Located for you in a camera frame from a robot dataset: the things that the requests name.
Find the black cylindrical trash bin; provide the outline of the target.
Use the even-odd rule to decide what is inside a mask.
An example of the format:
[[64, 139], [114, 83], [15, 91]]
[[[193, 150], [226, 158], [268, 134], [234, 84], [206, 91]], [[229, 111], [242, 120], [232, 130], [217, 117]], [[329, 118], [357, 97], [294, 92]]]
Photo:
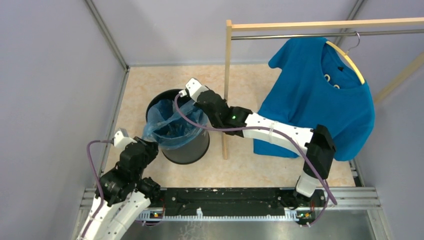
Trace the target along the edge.
[[[208, 123], [208, 118], [200, 108], [194, 106], [194, 101], [190, 97], [179, 97], [177, 102], [175, 102], [175, 97], [180, 91], [180, 89], [171, 89], [164, 91], [154, 97], [146, 109], [146, 123], [147, 112], [150, 107], [155, 105], [160, 100], [173, 100], [174, 105], [178, 105], [184, 116], [186, 116], [192, 122], [205, 127]], [[206, 129], [203, 129], [199, 136], [182, 147], [173, 150], [164, 150], [159, 145], [158, 147], [169, 161], [179, 165], [188, 165], [200, 160], [208, 151], [209, 145], [209, 132]]]

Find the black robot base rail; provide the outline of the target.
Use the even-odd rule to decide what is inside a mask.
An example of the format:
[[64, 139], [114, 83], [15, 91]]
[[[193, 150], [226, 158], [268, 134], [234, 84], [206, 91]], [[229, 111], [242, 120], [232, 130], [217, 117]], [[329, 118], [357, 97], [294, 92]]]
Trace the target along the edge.
[[322, 189], [311, 197], [291, 187], [166, 188], [136, 218], [147, 226], [164, 222], [295, 222], [316, 220], [327, 202]]

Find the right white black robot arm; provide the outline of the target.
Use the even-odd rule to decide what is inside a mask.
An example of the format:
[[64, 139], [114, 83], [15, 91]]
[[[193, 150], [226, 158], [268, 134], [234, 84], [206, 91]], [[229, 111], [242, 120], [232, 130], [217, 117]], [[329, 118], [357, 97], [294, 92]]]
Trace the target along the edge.
[[190, 87], [187, 92], [195, 106], [206, 114], [211, 123], [209, 130], [267, 142], [304, 159], [303, 171], [293, 192], [297, 205], [307, 206], [313, 200], [318, 185], [322, 185], [329, 199], [337, 204], [327, 183], [336, 146], [325, 126], [293, 126], [268, 119], [247, 108], [228, 106], [226, 100], [205, 86], [199, 89]]

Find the blue plastic trash bag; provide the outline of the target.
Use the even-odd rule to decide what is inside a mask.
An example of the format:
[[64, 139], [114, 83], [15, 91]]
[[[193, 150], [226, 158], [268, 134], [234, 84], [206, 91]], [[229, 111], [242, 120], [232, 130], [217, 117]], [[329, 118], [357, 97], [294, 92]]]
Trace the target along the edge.
[[202, 131], [177, 112], [173, 100], [162, 99], [147, 111], [142, 139], [158, 143], [163, 150], [175, 150], [194, 140]]

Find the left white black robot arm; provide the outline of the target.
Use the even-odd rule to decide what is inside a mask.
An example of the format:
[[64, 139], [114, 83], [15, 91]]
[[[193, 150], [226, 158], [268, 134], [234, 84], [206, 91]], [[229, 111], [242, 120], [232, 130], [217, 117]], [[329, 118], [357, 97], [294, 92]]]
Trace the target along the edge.
[[158, 144], [139, 137], [109, 143], [122, 151], [115, 167], [95, 180], [97, 189], [78, 240], [120, 240], [143, 210], [160, 202], [161, 186], [142, 177], [159, 153]]

